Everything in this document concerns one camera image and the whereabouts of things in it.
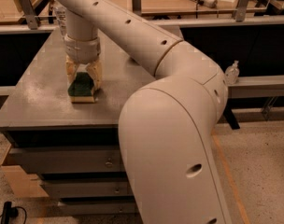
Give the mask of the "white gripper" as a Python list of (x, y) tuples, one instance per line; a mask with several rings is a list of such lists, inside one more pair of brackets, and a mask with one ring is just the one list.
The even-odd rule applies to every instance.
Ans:
[(69, 83), (76, 78), (79, 63), (87, 64), (86, 71), (93, 81), (94, 89), (97, 91), (102, 84), (102, 64), (98, 59), (101, 52), (100, 38), (88, 41), (76, 40), (64, 36), (65, 52), (68, 56), (65, 59), (65, 69)]

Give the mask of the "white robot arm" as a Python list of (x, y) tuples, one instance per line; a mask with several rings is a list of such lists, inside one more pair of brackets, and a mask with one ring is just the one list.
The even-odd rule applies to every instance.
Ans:
[(211, 131), (226, 106), (220, 67), (180, 37), (109, 0), (58, 0), (67, 50), (83, 63), (94, 25), (154, 76), (126, 101), (121, 156), (144, 224), (232, 224), (212, 155)]

